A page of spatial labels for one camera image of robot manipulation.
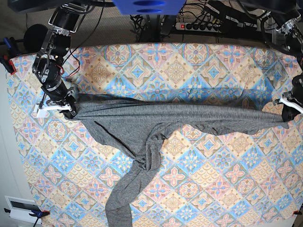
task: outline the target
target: patterned tablecloth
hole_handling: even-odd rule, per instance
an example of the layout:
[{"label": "patterned tablecloth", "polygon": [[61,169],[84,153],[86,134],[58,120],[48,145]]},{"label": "patterned tablecloth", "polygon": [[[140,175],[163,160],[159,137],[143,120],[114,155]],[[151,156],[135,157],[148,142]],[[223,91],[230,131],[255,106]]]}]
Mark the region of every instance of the patterned tablecloth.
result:
[{"label": "patterned tablecloth", "polygon": [[[232,45],[132,44],[80,48],[68,78],[83,93],[262,109],[301,69],[279,52]],[[107,226],[105,203],[132,160],[56,111],[35,118],[42,97],[34,56],[15,58],[8,96],[20,157],[44,226]],[[77,62],[64,65],[67,77]],[[264,111],[281,112],[271,103]],[[303,202],[303,117],[254,136],[214,136],[184,125],[166,140],[154,180],[131,204],[134,227],[241,227],[292,216]]]}]

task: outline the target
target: tiled pattern fabric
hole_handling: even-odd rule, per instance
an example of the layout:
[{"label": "tiled pattern fabric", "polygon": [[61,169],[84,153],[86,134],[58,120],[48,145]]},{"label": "tiled pattern fabric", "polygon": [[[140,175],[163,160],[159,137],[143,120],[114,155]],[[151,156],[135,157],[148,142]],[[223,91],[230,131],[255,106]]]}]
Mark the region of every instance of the tiled pattern fabric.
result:
[{"label": "tiled pattern fabric", "polygon": [[[69,80],[82,93],[274,113],[281,106],[268,102],[301,73],[293,57],[232,45],[95,46],[75,55],[81,67]],[[105,227],[106,201],[132,160],[57,111],[35,118],[42,92],[33,60],[15,58],[17,73],[7,74],[7,85],[31,193],[51,212],[44,226]],[[75,68],[70,57],[63,77]],[[241,227],[290,218],[303,202],[303,117],[289,127],[214,136],[184,125],[164,142],[159,173],[131,204],[134,227]]]}]

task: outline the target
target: wrinkled fabric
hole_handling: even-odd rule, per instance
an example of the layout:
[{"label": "wrinkled fabric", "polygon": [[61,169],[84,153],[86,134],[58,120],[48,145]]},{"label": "wrinkled fabric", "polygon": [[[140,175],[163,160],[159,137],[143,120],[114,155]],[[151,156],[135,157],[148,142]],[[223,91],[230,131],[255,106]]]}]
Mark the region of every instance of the wrinkled fabric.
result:
[{"label": "wrinkled fabric", "polygon": [[80,95],[78,114],[100,144],[120,149],[134,159],[106,203],[110,227],[131,227],[129,203],[149,184],[160,167],[163,142],[184,124],[213,135],[255,134],[275,126],[288,128],[282,117],[251,109],[189,103],[148,103],[112,96]]}]

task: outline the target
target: gray cloth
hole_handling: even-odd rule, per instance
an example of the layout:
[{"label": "gray cloth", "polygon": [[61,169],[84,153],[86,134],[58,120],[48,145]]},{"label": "gray cloth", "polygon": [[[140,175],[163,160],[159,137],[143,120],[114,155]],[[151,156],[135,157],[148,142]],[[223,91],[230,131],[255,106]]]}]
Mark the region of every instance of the gray cloth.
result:
[{"label": "gray cloth", "polygon": [[134,159],[131,170],[114,187],[106,203],[110,227],[132,226],[129,203],[156,175],[163,141],[184,124],[213,135],[255,134],[278,125],[288,128],[280,115],[256,110],[109,98],[81,96],[73,120],[80,120],[98,143],[118,148]]}]

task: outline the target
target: gray fabric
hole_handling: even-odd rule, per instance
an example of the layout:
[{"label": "gray fabric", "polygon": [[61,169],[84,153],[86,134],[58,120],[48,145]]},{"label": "gray fabric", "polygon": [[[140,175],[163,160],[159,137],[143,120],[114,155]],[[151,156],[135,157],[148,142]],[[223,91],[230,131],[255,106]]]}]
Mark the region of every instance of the gray fabric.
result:
[{"label": "gray fabric", "polygon": [[182,125],[190,124],[213,135],[237,131],[255,134],[278,125],[288,128],[280,115],[226,106],[144,103],[86,95],[77,108],[73,120],[80,120],[98,143],[118,148],[134,159],[131,170],[114,187],[106,203],[110,227],[132,226],[129,203],[156,175],[163,141]]}]

